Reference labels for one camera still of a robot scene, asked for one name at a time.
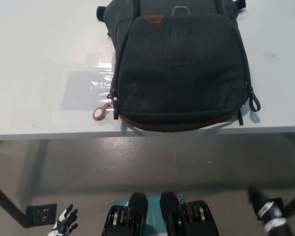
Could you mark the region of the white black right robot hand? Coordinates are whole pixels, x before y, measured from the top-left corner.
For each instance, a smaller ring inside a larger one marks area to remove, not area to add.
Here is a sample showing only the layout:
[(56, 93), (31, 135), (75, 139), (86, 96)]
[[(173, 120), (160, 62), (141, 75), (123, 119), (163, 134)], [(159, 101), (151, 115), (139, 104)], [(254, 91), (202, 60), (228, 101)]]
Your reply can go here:
[(268, 236), (294, 235), (286, 217), (274, 200), (270, 200), (266, 194), (254, 187), (250, 187), (247, 194), (248, 201)]

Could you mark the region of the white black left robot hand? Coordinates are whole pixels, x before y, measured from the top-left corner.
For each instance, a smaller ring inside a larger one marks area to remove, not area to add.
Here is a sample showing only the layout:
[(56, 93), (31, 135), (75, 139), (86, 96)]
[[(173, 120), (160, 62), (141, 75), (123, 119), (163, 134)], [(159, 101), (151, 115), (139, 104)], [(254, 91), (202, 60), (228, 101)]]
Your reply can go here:
[(73, 204), (70, 204), (57, 219), (48, 236), (69, 236), (78, 227), (77, 212), (77, 209), (73, 209)]

